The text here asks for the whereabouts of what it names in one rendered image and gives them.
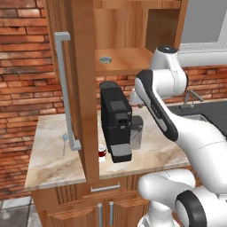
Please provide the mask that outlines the wooden cabinet door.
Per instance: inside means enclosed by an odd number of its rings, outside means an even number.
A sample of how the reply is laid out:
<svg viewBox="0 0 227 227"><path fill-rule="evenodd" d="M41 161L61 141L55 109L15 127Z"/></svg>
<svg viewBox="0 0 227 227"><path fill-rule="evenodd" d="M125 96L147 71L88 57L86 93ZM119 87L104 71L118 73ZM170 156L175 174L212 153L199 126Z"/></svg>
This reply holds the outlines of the wooden cabinet door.
<svg viewBox="0 0 227 227"><path fill-rule="evenodd" d="M93 0L44 0L44 7L56 73L60 68L54 34L70 34L70 39L61 43L70 132L79 148L86 180L93 183L99 179Z"/></svg>

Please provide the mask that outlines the grey tap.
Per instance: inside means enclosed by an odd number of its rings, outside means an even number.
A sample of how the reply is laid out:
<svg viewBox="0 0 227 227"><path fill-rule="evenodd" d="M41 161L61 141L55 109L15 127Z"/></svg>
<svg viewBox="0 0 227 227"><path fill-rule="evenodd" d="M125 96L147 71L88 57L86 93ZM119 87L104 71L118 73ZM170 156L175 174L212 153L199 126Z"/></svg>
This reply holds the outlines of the grey tap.
<svg viewBox="0 0 227 227"><path fill-rule="evenodd" d="M189 104L188 100L190 95L192 95L192 102ZM186 96L184 99L184 104L183 104L183 108L193 108L194 104L193 104L193 98L196 97L200 102L204 102L204 98L202 98L198 93L196 93L194 90L188 90L186 92Z"/></svg>

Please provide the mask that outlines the wooden base cupboard door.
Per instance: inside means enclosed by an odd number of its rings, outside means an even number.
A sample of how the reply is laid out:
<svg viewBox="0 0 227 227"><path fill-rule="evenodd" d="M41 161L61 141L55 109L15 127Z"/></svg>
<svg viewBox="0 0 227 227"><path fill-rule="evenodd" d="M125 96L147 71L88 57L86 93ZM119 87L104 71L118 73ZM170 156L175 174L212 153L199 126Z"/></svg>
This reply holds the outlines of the wooden base cupboard door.
<svg viewBox="0 0 227 227"><path fill-rule="evenodd" d="M113 226L109 224L109 201L113 201ZM106 203L106 227L137 227L149 208L149 201L144 199L109 200Z"/></svg>
<svg viewBox="0 0 227 227"><path fill-rule="evenodd" d="M98 227L98 204L48 215L51 227Z"/></svg>

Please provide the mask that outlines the window with white frame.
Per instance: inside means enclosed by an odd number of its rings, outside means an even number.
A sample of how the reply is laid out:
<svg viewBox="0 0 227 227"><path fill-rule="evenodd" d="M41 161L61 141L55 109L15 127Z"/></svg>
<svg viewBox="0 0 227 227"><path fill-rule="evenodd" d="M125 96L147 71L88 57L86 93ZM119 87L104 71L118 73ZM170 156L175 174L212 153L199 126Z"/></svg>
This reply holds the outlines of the window with white frame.
<svg viewBox="0 0 227 227"><path fill-rule="evenodd" d="M227 65L227 0L188 0L178 58L182 67Z"/></svg>

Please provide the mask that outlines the wooden drawer front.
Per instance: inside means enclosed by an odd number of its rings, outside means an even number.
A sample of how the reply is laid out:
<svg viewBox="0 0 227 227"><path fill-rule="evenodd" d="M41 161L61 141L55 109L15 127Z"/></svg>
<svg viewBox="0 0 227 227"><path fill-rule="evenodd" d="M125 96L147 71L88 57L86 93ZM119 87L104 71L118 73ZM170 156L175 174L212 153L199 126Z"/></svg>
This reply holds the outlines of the wooden drawer front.
<svg viewBox="0 0 227 227"><path fill-rule="evenodd" d="M127 191L128 188L130 187L132 178L130 176L122 176L122 177L114 177L114 178L109 178L109 179L102 179L98 180L95 183L88 184L80 184L78 186L78 191L83 195L91 195L91 194L97 194L101 192L91 192L90 187L92 186L93 188L99 188L99 187L105 187L105 186L111 186L118 184L118 182L121 184L121 188L115 189L115 190L109 190L109 191L103 191L103 192L124 192Z"/></svg>

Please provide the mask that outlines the dark sink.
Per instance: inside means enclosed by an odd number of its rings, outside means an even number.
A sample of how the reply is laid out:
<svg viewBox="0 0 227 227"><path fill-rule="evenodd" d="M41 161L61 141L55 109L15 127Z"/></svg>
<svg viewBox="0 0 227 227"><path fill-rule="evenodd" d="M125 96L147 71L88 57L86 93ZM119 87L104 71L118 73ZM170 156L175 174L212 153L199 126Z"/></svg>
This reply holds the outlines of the dark sink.
<svg viewBox="0 0 227 227"><path fill-rule="evenodd" d="M227 101L203 102L193 107L173 105L168 109L179 116L201 114L227 137Z"/></svg>

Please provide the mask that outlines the wooden wall cabinet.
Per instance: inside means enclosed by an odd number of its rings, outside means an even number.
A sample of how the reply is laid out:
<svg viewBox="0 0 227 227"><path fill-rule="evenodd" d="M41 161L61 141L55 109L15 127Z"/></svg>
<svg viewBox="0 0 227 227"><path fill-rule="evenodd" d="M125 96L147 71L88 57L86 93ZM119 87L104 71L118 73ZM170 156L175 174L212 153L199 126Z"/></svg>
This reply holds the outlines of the wooden wall cabinet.
<svg viewBox="0 0 227 227"><path fill-rule="evenodd" d="M158 46L178 48L188 0L93 0L96 75L137 74ZM99 58L112 58L102 64Z"/></svg>

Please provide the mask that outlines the pale blue spoon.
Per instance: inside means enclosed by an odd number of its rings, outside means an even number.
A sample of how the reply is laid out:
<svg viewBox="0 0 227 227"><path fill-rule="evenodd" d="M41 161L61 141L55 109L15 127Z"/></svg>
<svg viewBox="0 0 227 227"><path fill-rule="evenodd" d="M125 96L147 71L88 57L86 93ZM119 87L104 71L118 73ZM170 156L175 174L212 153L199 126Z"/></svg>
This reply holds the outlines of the pale blue spoon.
<svg viewBox="0 0 227 227"><path fill-rule="evenodd" d="M63 150L62 150L62 155L65 156L65 150L66 150L66 141L68 140L68 135L67 134L64 134L62 136L62 139L63 139Z"/></svg>

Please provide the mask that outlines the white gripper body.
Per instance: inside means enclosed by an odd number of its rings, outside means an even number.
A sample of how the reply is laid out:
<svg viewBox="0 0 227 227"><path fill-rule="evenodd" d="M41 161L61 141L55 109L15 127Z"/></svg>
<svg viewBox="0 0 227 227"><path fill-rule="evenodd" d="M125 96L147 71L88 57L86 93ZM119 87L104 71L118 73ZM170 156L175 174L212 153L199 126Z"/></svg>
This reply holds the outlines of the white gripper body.
<svg viewBox="0 0 227 227"><path fill-rule="evenodd" d="M129 102L132 105L142 105L144 103L143 100L136 93L135 89L133 89L129 95Z"/></svg>

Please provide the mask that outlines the black coffee machine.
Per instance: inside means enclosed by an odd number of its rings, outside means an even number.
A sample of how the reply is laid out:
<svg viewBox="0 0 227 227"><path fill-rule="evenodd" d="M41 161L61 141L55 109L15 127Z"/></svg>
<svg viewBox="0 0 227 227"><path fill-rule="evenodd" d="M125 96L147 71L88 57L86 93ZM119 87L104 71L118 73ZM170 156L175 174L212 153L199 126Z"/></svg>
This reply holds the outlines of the black coffee machine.
<svg viewBox="0 0 227 227"><path fill-rule="evenodd" d="M101 124L107 150L114 163L131 161L132 150L141 146L144 121L132 108L116 82L99 84Z"/></svg>

